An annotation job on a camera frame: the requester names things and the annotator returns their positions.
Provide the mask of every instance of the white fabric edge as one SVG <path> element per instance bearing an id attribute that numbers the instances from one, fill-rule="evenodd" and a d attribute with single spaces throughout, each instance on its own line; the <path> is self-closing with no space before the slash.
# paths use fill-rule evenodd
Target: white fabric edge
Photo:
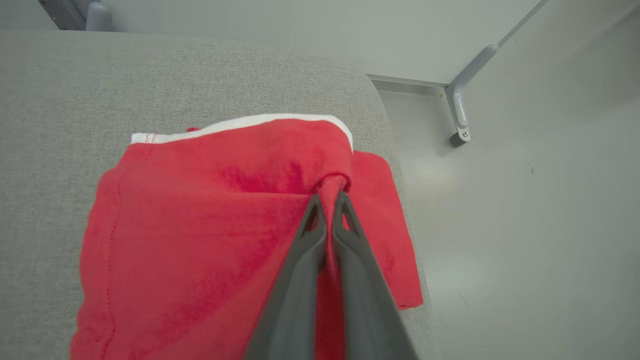
<path id="1" fill-rule="evenodd" d="M 256 126 L 271 122 L 278 119 L 298 119 L 304 121 L 327 121 L 336 125 L 349 139 L 349 146 L 353 151 L 353 135 L 347 125 L 340 119 L 332 115 L 311 115 L 311 114 L 261 114 L 239 117 L 237 119 L 226 120 L 209 125 L 198 131 L 190 131 L 188 133 L 162 135 L 154 133 L 135 133 L 131 135 L 131 143 L 168 143 L 179 140 L 187 140 L 198 138 L 200 136 L 219 133 L 221 131 L 241 129 L 243 127 Z"/>

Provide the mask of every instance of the scratch mark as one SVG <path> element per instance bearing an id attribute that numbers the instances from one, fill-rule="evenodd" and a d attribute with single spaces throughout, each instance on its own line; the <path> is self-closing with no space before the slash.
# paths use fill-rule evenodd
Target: scratch mark
<path id="1" fill-rule="evenodd" d="M 467 307 L 469 307 L 469 303 L 467 302 L 467 300 L 465 299 L 465 297 L 462 295 L 462 293 L 460 292 L 460 289 L 456 289 L 458 291 L 458 293 L 460 294 L 460 297 L 462 298 L 462 301 L 465 302 L 465 305 Z"/>

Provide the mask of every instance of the gray textile cover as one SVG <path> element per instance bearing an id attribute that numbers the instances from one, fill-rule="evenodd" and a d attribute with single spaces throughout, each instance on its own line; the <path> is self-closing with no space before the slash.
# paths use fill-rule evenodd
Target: gray textile cover
<path id="1" fill-rule="evenodd" d="M 213 39 L 0 30 L 0 358 L 68 357 L 87 216 L 98 180 L 132 133 L 180 133 L 260 113 L 344 121 L 356 150 L 388 161 L 406 216 L 384 107 L 349 67 Z M 436 359 L 418 269 L 425 305 L 402 316 L 421 358 Z"/>

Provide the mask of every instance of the red fabric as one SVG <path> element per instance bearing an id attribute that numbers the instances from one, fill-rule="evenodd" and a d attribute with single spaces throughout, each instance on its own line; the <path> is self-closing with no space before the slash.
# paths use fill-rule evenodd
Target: red fabric
<path id="1" fill-rule="evenodd" d="M 397 305 L 420 305 L 389 167 L 352 153 L 330 122 L 283 119 L 130 145 L 97 188 L 71 358 L 240 359 L 310 197 L 320 194 L 331 221 L 340 189 Z M 316 358 L 343 359 L 340 277 L 327 244 Z"/>

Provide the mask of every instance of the metal bracket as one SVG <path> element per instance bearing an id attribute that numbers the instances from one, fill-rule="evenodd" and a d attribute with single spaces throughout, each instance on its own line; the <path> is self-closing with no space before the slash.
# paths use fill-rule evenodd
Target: metal bracket
<path id="1" fill-rule="evenodd" d="M 453 134 L 450 138 L 451 145 L 459 147 L 471 140 L 471 132 L 469 131 L 469 122 L 465 114 L 465 104 L 463 95 L 465 86 L 486 63 L 493 58 L 498 51 L 497 45 L 489 45 L 485 47 L 470 63 L 456 76 L 451 84 L 444 91 L 447 94 L 447 101 L 453 114 L 453 121 L 456 124 L 458 133 Z"/>

